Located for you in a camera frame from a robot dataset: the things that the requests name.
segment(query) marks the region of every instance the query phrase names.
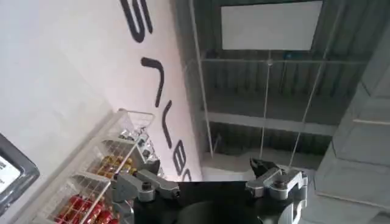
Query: wire rack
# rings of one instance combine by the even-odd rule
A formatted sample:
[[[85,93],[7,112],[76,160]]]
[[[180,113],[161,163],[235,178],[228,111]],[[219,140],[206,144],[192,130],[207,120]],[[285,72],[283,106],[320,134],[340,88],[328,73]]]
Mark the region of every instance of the wire rack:
[[[133,173],[146,163],[143,150],[152,149],[146,130],[153,120],[154,115],[148,113],[115,113],[78,154],[78,167],[44,203],[33,223],[87,223],[99,214],[97,207],[109,210],[115,218],[110,181],[114,174]]]
[[[119,171],[132,173],[145,163],[138,144],[133,141],[110,137],[97,138],[90,147],[79,169],[82,173],[111,179]]]
[[[126,139],[136,141],[146,131],[153,120],[154,115],[150,113],[119,109],[97,135],[114,138],[120,136],[123,138],[125,136]]]
[[[88,212],[80,208],[93,208],[109,185],[108,180],[98,181],[82,175],[74,175],[68,178],[42,207],[33,222],[79,223]]]

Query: metal clamp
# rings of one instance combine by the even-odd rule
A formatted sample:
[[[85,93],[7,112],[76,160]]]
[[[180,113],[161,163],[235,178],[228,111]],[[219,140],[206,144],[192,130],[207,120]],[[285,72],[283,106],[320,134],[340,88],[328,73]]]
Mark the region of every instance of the metal clamp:
[[[278,224],[298,224],[302,208],[306,207],[306,200],[301,200],[298,203],[291,203],[283,210],[278,219]]]
[[[248,181],[246,188],[252,192],[253,197],[259,198],[264,195],[264,190],[269,189],[270,196],[276,200],[286,200],[289,192],[297,186],[299,195],[307,195],[308,178],[301,171],[290,170],[287,174],[276,167],[268,170],[256,180]]]
[[[140,170],[136,177],[143,182],[152,183],[153,187],[160,193],[163,198],[173,199],[180,196],[179,185],[176,182],[167,181],[154,175],[148,170]]]
[[[155,198],[155,190],[152,185],[131,176],[127,173],[117,175],[116,182],[113,183],[113,201],[124,200],[152,201]]]

